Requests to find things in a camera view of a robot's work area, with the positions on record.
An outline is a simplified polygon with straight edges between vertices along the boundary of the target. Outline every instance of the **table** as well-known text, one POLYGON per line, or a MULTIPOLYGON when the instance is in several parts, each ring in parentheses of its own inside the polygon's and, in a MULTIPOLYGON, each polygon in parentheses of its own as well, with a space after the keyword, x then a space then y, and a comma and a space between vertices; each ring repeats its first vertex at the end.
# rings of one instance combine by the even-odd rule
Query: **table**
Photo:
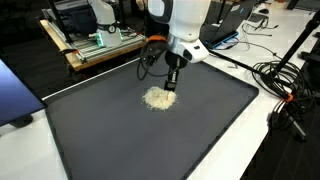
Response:
MULTIPOLYGON (((274 3, 270 7, 270 26, 279 24, 279 27, 275 30, 263 31, 272 33, 273 36, 249 36, 249 41, 264 45, 277 52, 279 56, 283 56, 312 16, 308 15, 309 12, 302 10, 285 11, 281 5, 278 5, 274 3)), ((310 51, 316 40, 310 36, 297 52, 310 51)), ((245 44, 220 52, 248 65, 273 60, 272 54, 262 48, 252 46, 249 51, 246 51, 245 44)), ((232 65, 231 63, 214 57, 207 58, 205 62, 257 86, 250 73, 243 68, 228 68, 232 65)), ((298 67, 302 67, 304 63, 297 56, 294 56, 290 62, 298 67)), ((189 179, 240 179, 268 132, 268 113, 278 101, 260 88, 259 96, 231 125, 189 179)), ((15 129, 10 125, 0 128, 0 134, 3 135, 0 138, 0 161, 2 162, 0 179, 66 179, 44 111, 35 113, 33 116, 35 121, 25 128, 15 129)))
MULTIPOLYGON (((45 32, 50 36, 50 38, 53 40, 53 42, 57 45, 57 47, 59 48, 59 50, 64 50, 64 49, 70 49, 67 45, 66 42, 64 42, 58 35, 58 33, 49 25, 48 20, 40 20, 40 25, 42 26, 42 28, 45 30, 45 32)), ((117 56, 120 56, 122 54, 126 54, 128 52, 137 50, 141 47, 143 47, 145 45, 146 42, 141 41, 138 44, 132 45, 132 46, 128 46, 125 49, 122 50, 118 50, 118 51, 114 51, 112 54, 108 54, 106 56, 100 57, 96 60, 92 60, 92 61, 87 61, 85 63, 81 63, 79 58, 72 54, 66 54, 66 60, 68 62, 68 64, 72 67, 72 69, 74 71, 80 71, 86 68, 89 68, 91 66, 94 66, 96 64, 102 63, 104 61, 110 60, 112 58, 115 58, 117 56)))

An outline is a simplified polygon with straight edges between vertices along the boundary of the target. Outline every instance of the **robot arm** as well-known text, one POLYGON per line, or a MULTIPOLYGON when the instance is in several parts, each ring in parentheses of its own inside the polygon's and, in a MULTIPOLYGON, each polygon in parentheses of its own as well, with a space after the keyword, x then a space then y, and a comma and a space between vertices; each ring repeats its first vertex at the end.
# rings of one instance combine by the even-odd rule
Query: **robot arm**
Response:
POLYGON ((149 0, 150 16, 168 24, 168 50, 191 63, 208 57, 209 52, 199 38, 211 0, 149 0))
POLYGON ((120 29, 117 27, 110 0, 88 0, 97 18, 97 41, 100 47, 121 44, 120 29))

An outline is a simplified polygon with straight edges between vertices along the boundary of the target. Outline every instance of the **monitor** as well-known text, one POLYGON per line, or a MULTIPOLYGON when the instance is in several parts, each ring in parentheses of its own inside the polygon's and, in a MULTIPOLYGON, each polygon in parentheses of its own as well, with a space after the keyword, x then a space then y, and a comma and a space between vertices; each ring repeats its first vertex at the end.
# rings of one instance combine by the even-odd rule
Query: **monitor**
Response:
POLYGON ((0 126, 46 107, 9 65, 0 59, 0 126))

